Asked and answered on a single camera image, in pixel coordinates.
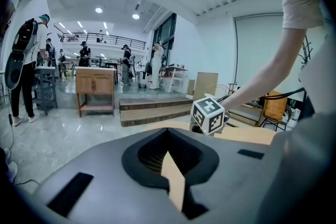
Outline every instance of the marble floor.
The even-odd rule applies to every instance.
[[[115,110],[115,117],[106,113],[86,113],[79,118],[77,110],[63,108],[51,109],[48,116],[39,113],[40,118],[29,123],[25,108],[21,106],[20,115],[26,120],[13,127],[11,160],[18,165],[15,184],[29,179],[41,183],[51,173],[90,147],[141,132],[147,126],[121,127],[119,110]],[[190,116],[173,121],[189,122]],[[0,125],[0,146],[10,147],[13,135],[7,108],[0,111]],[[32,193],[37,184],[29,182],[19,187]]]

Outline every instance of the ceiling light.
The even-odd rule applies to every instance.
[[[132,17],[133,17],[133,19],[135,19],[135,20],[139,20],[139,19],[140,19],[139,14],[136,14],[136,13],[134,13],[134,14],[132,15]]]

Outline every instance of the metal balcony railing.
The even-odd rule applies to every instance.
[[[98,33],[72,33],[72,34],[63,34],[60,38],[61,42],[74,42],[74,41],[86,41],[89,43],[104,43],[104,44],[111,44],[117,46],[124,46],[128,45],[130,48],[136,49],[145,49],[146,42],[131,39],[127,37],[119,37],[119,36],[112,36],[112,35],[104,35]]]

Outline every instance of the chair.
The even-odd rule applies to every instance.
[[[286,130],[286,126],[287,126],[289,120],[292,118],[292,110],[291,110],[290,106],[287,105],[287,104],[286,104],[285,111],[287,111],[287,113],[288,113],[288,120],[287,120],[286,122],[283,122],[283,121],[278,121],[278,120],[275,120],[275,119],[272,119],[272,118],[266,116],[266,115],[265,115],[265,110],[263,110],[263,113],[264,113],[263,116],[265,117],[265,119],[264,119],[264,121],[261,123],[260,126],[265,127],[266,124],[272,124],[272,125],[275,125],[275,126],[276,126],[275,131],[277,131],[278,128],[280,128],[280,129],[282,129],[283,131],[285,131],[285,130]],[[284,125],[285,128],[283,129],[283,128],[279,127],[279,126],[278,126],[279,124]]]

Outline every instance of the white shoe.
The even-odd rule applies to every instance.
[[[14,178],[17,175],[17,164],[15,162],[11,162],[8,166],[7,177],[8,180],[13,183]]]
[[[12,121],[13,121],[13,125],[14,126],[18,126],[22,121],[23,121],[23,117],[13,117],[12,116]]]
[[[32,118],[29,117],[29,122],[32,123],[32,122],[36,121],[39,117],[40,117],[40,114],[39,113],[35,113]]]
[[[10,155],[10,154],[11,154],[11,153],[10,153],[11,151],[10,151],[10,150],[8,149],[8,147],[7,147],[7,148],[4,149],[4,152],[5,152],[5,162],[6,162],[6,164],[8,164],[9,158],[10,158],[10,156],[11,156],[11,155]]]

